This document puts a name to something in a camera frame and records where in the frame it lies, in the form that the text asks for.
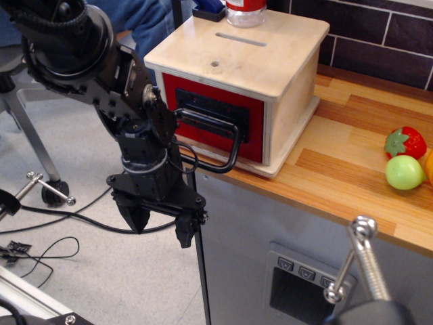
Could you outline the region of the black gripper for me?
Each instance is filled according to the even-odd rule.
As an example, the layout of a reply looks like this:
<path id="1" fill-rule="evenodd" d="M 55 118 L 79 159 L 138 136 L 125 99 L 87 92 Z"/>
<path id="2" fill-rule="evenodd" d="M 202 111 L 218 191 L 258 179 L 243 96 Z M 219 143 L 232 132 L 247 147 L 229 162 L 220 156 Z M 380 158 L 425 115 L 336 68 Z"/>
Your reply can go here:
<path id="1" fill-rule="evenodd" d="M 200 223 L 207 220 L 206 200 L 183 179 L 179 147 L 162 151 L 154 165 L 123 160 L 124 173 L 110 175 L 107 184 L 126 223 L 142 234 L 152 211 L 176 217 L 175 233 L 181 248 L 189 248 Z"/>

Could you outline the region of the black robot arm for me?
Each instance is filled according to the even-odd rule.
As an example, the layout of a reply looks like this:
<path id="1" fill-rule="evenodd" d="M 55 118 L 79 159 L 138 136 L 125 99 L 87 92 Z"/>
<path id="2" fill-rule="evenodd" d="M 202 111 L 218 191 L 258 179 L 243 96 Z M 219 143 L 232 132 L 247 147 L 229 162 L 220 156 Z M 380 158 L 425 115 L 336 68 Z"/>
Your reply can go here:
<path id="1" fill-rule="evenodd" d="M 22 35 L 28 71 L 48 90 L 92 105 L 121 151 L 111 175 L 120 214 L 140 234 L 151 212 L 175 218 L 183 248 L 205 222 L 206 201 L 184 181 L 178 122 L 136 53 L 118 43 L 109 17 L 85 1 L 2 1 Z"/>

